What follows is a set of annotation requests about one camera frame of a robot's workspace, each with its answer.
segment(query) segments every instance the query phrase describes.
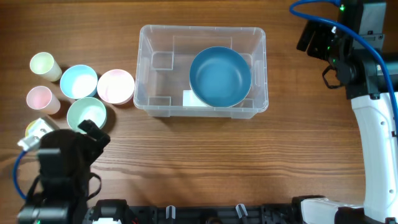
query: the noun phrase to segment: plastic bin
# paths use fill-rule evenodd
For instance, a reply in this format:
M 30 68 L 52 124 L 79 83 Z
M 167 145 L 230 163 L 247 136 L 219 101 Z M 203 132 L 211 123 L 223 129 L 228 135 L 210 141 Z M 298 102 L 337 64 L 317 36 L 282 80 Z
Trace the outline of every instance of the plastic bin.
M 247 97 L 229 108 L 204 105 L 193 94 L 189 71 L 208 47 L 237 51 L 247 61 L 252 85 Z M 140 31 L 134 104 L 151 116 L 249 119 L 268 107 L 266 34 L 255 27 L 146 25 Z

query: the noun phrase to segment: wooden tabletop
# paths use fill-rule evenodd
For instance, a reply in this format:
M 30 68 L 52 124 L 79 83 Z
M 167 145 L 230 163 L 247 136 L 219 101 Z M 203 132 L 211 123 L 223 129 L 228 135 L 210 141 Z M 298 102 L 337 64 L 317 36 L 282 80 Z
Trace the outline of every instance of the wooden tabletop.
M 23 205 L 11 170 L 16 142 L 42 114 L 25 97 L 49 87 L 69 105 L 59 85 L 29 70 L 37 52 L 50 52 L 62 68 L 85 64 L 99 74 L 120 68 L 135 76 L 139 31 L 146 24 L 260 27 L 266 32 L 269 108 L 252 119 L 153 118 L 133 106 L 108 105 L 104 128 L 111 143 L 91 166 L 103 178 L 98 199 L 130 205 L 259 205 L 322 194 L 362 203 L 361 139 L 345 90 L 328 90 L 326 62 L 295 49 L 305 20 L 283 1 L 56 1 L 0 4 L 0 223 L 14 223 Z M 398 3 L 390 1 L 384 51 L 398 50 Z M 302 8 L 337 18 L 327 4 Z M 67 128 L 65 113 L 53 116 Z M 22 160 L 27 191 L 38 174 L 34 155 Z M 93 182 L 91 190 L 97 186 Z

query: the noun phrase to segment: cable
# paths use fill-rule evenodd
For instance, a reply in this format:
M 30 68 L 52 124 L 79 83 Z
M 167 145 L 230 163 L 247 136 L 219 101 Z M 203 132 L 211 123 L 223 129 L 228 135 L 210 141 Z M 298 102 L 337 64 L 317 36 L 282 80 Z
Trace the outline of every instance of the cable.
M 308 19 L 310 21 L 315 21 L 315 22 L 321 22 L 323 24 L 327 24 L 329 26 L 332 27 L 336 27 L 337 29 L 345 32 L 346 34 L 352 36 L 356 41 L 358 41 L 366 50 L 368 50 L 373 57 L 377 60 L 377 62 L 379 63 L 381 70 L 383 72 L 383 76 L 384 79 L 386 81 L 386 85 L 387 85 L 387 89 L 390 95 L 390 100 L 391 100 L 391 106 L 392 106 L 392 113 L 394 114 L 394 121 L 396 124 L 396 129 L 398 128 L 398 106 L 397 106 L 397 99 L 394 93 L 394 87 L 392 86 L 392 82 L 391 82 L 391 78 L 390 78 L 390 74 L 388 72 L 388 68 L 386 63 L 384 62 L 383 58 L 381 57 L 381 55 L 379 54 L 379 52 L 377 52 L 370 44 L 368 44 L 366 42 L 366 40 L 364 40 L 359 34 L 355 33 L 353 30 L 351 30 L 350 28 L 344 26 L 343 24 L 340 24 L 338 22 L 335 22 L 333 20 L 330 19 L 325 19 L 322 17 L 318 17 L 318 16 L 311 16 L 308 14 L 304 14 L 301 12 L 297 12 L 294 10 L 294 7 L 302 5 L 302 4 L 308 4 L 308 3 L 314 3 L 314 2 L 328 2 L 328 3 L 332 3 L 337 7 L 340 7 L 340 0 L 301 0 L 298 2 L 293 3 L 290 7 L 289 7 L 289 11 L 290 13 L 292 13 L 295 16 L 304 18 L 304 19 Z
M 21 196 L 22 199 L 26 200 L 25 194 L 22 192 L 21 188 L 19 187 L 18 184 L 18 179 L 17 179 L 17 172 L 18 172 L 18 167 L 19 163 L 21 162 L 21 159 L 27 154 L 27 151 L 22 151 L 19 156 L 17 157 L 17 160 L 15 161 L 14 168 L 12 170 L 12 181 L 14 182 L 14 187 Z

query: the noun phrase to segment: green cup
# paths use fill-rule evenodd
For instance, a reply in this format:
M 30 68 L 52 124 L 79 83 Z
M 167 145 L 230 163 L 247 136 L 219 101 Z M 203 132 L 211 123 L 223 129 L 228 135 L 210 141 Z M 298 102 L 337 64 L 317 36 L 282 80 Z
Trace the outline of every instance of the green cup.
M 67 121 L 72 130 L 84 134 L 85 132 L 78 128 L 78 125 L 86 119 L 92 120 L 99 128 L 105 125 L 106 108 L 99 99 L 93 97 L 82 98 L 76 100 L 69 108 Z

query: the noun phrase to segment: pink cup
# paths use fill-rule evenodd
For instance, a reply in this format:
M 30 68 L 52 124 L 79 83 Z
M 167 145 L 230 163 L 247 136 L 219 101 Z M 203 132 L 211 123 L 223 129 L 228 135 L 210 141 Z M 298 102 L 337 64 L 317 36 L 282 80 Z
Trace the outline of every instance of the pink cup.
M 124 70 L 110 70 L 99 78 L 97 92 L 107 103 L 117 105 L 127 103 L 134 93 L 134 79 Z
M 57 97 L 45 86 L 31 89 L 26 96 L 26 103 L 33 110 L 39 110 L 46 114 L 55 114 L 61 107 Z

